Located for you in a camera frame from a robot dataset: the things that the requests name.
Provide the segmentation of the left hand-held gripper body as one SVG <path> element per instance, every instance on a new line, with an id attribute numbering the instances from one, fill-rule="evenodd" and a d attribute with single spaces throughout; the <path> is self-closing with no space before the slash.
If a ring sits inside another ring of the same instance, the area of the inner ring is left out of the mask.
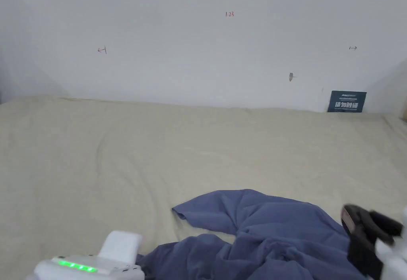
<path id="1" fill-rule="evenodd" d="M 109 233 L 97 255 L 58 256 L 39 262 L 34 280 L 144 280 L 136 264 L 143 241 L 139 234 L 126 231 Z"/>

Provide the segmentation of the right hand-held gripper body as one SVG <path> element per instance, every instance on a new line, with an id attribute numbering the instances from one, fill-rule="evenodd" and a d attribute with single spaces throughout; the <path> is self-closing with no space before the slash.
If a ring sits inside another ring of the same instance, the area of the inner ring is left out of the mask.
<path id="1" fill-rule="evenodd" d="M 374 210 L 353 233 L 347 250 L 348 261 L 369 280 L 407 278 L 407 209 L 398 222 Z"/>

